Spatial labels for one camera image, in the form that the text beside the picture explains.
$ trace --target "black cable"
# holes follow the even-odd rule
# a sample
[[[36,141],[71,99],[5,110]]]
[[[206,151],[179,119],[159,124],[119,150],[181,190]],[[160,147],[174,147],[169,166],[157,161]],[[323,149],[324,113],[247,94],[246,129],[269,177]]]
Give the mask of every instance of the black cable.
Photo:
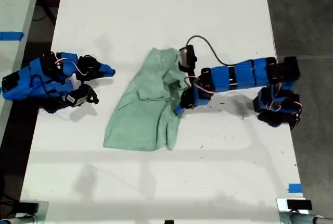
[[[218,57],[217,54],[215,53],[215,50],[213,49],[212,45],[210,45],[210,43],[208,42],[208,40],[200,35],[194,35],[191,36],[190,39],[187,41],[186,46],[188,45],[189,41],[191,41],[193,38],[200,38],[203,39],[209,46],[209,48],[211,49],[211,51],[213,52],[214,56],[216,57],[216,59],[219,61],[220,64],[223,64],[224,66],[235,66],[236,64],[226,64],[224,62],[222,62]]]
[[[46,93],[50,98],[54,99],[54,100],[57,101],[57,102],[64,103],[63,101],[59,101],[59,100],[57,100],[55,97],[53,97],[53,96],[50,95],[50,93],[46,90],[46,87],[45,87],[45,84],[44,84],[44,81],[43,81],[42,77],[41,77],[39,74],[33,74],[33,75],[32,75],[32,77],[30,78],[30,84],[29,84],[29,87],[32,86],[32,81],[33,81],[33,79],[34,79],[35,77],[38,77],[38,78],[40,79],[41,84],[42,84],[42,86],[43,86],[43,90],[45,91],[45,93]]]

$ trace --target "electrical wire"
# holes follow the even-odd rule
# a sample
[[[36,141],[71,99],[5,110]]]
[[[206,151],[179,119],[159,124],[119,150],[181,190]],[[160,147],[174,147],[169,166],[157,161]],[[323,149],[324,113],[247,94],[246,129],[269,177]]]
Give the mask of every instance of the electrical wire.
[[[200,38],[200,39],[204,40],[204,41],[208,44],[209,48],[211,49],[211,51],[213,52],[215,58],[219,61],[220,64],[223,64],[224,66],[235,66],[235,65],[236,65],[236,64],[226,64],[226,63],[222,62],[222,61],[218,58],[218,56],[217,56],[215,50],[213,49],[212,45],[210,45],[210,43],[208,42],[208,40],[207,40],[206,38],[200,36],[200,35],[194,35],[194,36],[191,36],[191,37],[187,40],[186,46],[188,46],[189,42],[190,42],[193,38]]]
[[[187,81],[186,81],[186,79],[189,79],[189,78],[195,78],[195,80],[193,81],[193,85],[194,85],[195,87],[201,89],[202,91],[205,91],[206,93],[209,93],[209,94],[215,94],[214,91],[206,90],[206,89],[204,89],[203,87],[197,85],[197,84],[195,83],[195,81],[199,81],[199,78],[197,78],[197,77],[195,77],[195,76],[188,76],[188,77],[185,77],[185,78],[184,78],[184,82],[186,83],[187,86],[191,87],[191,85],[188,84]]]
[[[63,61],[63,60],[71,61],[71,62],[74,64],[74,66],[76,67],[76,69],[78,70],[78,72],[80,72],[81,75],[83,75],[83,76],[86,76],[86,75],[87,75],[87,73],[86,73],[86,74],[82,73],[81,70],[80,70],[80,69],[78,68],[78,66],[76,65],[76,63],[73,62],[73,61],[70,60],[70,59],[67,59],[67,58],[61,58],[61,59],[58,59],[58,60],[55,62],[55,64],[58,64],[59,62],[61,62],[61,61]]]
[[[301,103],[299,103],[299,102],[294,102],[294,103],[296,103],[296,104],[298,104],[298,105],[300,105],[301,106],[301,108],[298,110],[298,114],[299,114],[299,119],[301,118],[301,116],[302,116],[302,104]]]
[[[39,80],[41,81],[41,84],[42,84],[42,87],[43,87],[44,92],[45,92],[49,97],[55,99],[55,98],[54,98],[53,96],[51,96],[50,93],[46,90],[46,87],[45,87],[44,81],[43,81],[42,77],[41,77],[39,74],[33,74],[33,75],[32,75],[32,77],[31,77],[31,79],[30,79],[29,87],[32,86],[32,81],[33,81],[33,79],[34,79],[35,77],[38,77]]]

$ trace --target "dark floor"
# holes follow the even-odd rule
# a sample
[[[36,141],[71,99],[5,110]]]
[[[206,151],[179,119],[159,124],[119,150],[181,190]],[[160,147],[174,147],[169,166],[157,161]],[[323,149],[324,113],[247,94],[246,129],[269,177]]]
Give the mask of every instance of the dark floor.
[[[268,4],[278,55],[299,57],[301,79],[295,92],[301,95],[303,114],[299,125],[292,131],[292,138],[304,196],[312,200],[314,213],[333,218],[333,142],[330,139],[333,134],[333,108],[330,107],[333,101],[330,84],[333,80],[333,58],[330,58],[333,57],[333,0],[268,0]],[[37,8],[34,18],[42,17],[43,11]],[[32,23],[25,61],[50,48],[53,29],[48,18]],[[24,103],[14,105],[11,114],[26,107]],[[31,110],[33,120],[35,111]],[[6,192],[14,198],[20,196],[24,162],[28,158],[24,150],[29,150],[31,140],[28,137],[33,133],[33,128],[26,128],[22,121],[26,119],[15,121],[11,127],[25,131],[27,138],[20,139],[24,144],[6,132],[7,141],[4,140],[2,150],[3,147],[7,149],[2,151],[4,153],[0,151],[0,158],[4,154],[7,159],[6,164],[10,164],[11,159],[23,161],[21,167],[2,168],[7,185],[13,183],[6,187]]]
[[[333,0],[268,0],[278,55],[333,56]]]

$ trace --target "black plastic part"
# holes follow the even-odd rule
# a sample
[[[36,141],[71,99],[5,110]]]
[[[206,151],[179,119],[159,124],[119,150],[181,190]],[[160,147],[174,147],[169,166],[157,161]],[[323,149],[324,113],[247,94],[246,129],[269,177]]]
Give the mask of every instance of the black plastic part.
[[[271,110],[261,110],[258,119],[272,127],[279,126],[281,123],[288,123],[290,129],[293,129],[300,121],[300,118],[296,114],[274,112]]]
[[[199,86],[208,91],[215,91],[215,86],[212,79],[212,69],[203,68],[201,70],[201,75],[199,76]],[[213,96],[211,93],[207,93],[203,90],[199,90],[200,99],[210,99]]]
[[[287,200],[287,205],[291,210],[312,210],[310,200]]]
[[[60,59],[61,54],[57,53],[57,57]],[[52,78],[57,82],[64,82],[66,76],[62,72],[62,63],[56,65],[57,58],[53,52],[46,52],[40,57],[40,63],[42,72],[47,77]]]
[[[59,109],[68,107],[68,104],[66,104],[61,99],[61,97],[52,97],[52,98],[34,97],[34,98],[31,98],[31,100],[34,102],[34,104],[38,108],[43,108],[43,109],[45,109],[45,111],[47,111],[50,114],[55,113]]]
[[[7,92],[18,85],[20,80],[19,72],[16,71],[6,77],[2,78],[2,91]]]
[[[253,100],[253,107],[254,111],[257,113],[261,110],[258,97]]]
[[[181,96],[181,103],[182,108],[193,108],[195,107],[194,104],[194,91],[193,87],[189,87],[184,90]]]
[[[255,68],[254,68],[254,60],[250,60],[251,62],[251,69],[252,69],[252,74],[254,78],[254,86],[257,86],[257,78],[255,77]]]
[[[236,90],[237,89],[237,78],[235,73],[235,66],[229,67],[229,90]]]
[[[294,82],[299,79],[300,71],[296,57],[286,57],[283,63],[275,65],[271,65],[274,64],[271,58],[273,57],[266,59],[267,77],[270,84],[278,84],[279,82]]]
[[[99,102],[96,92],[88,84],[81,84],[76,90],[71,91],[65,97],[66,104],[71,107],[77,107],[85,102],[95,103]]]
[[[39,204],[31,202],[14,202],[12,212],[22,214],[36,214],[38,211]]]
[[[196,61],[198,60],[193,45],[189,44],[179,50],[181,55],[181,61],[178,63],[179,70],[188,73],[189,76],[194,76],[194,70],[196,68]]]
[[[80,72],[75,72],[76,79],[79,81],[91,81],[104,76],[104,72],[99,71],[101,64],[92,56],[80,56],[78,60],[78,68],[81,70],[83,76]]]

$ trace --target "crumpled cloth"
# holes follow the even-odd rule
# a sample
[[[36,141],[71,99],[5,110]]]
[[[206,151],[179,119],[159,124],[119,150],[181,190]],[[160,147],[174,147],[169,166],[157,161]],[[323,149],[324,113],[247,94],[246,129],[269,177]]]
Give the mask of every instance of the crumpled cloth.
[[[178,50],[153,48],[129,83],[106,128],[104,147],[154,151],[173,149],[180,116],[174,108],[186,87]]]

